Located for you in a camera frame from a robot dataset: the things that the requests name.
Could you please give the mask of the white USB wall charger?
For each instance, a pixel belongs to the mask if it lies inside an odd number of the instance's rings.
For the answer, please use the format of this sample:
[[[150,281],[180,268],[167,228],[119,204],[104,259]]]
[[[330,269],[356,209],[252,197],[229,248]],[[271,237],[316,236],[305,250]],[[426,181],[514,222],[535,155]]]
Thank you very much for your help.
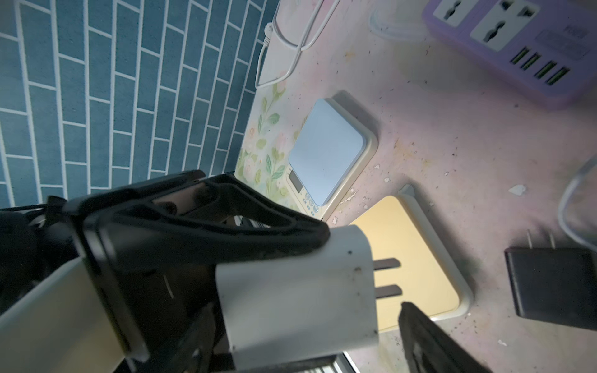
[[[233,364],[239,371],[305,361],[378,343],[378,298],[401,295],[376,287],[374,274],[401,266],[373,259],[360,228],[331,230],[312,253],[220,264],[215,282]]]

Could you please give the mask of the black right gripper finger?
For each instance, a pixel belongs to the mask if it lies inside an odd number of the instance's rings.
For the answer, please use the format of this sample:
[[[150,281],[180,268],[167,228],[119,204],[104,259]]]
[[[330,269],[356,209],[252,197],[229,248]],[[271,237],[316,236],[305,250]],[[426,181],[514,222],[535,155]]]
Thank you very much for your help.
[[[489,372],[411,302],[398,317],[404,357],[410,372]]]

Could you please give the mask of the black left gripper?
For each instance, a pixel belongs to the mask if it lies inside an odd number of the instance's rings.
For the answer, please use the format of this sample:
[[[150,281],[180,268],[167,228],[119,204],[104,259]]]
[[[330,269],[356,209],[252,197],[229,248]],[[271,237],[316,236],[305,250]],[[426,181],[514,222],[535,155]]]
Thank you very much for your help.
[[[112,372],[122,363],[208,372],[219,334],[214,271],[183,265],[302,256],[331,237],[324,222],[200,170],[70,200],[62,211],[93,262],[126,274],[92,274],[75,259],[35,286],[2,314],[4,372]]]

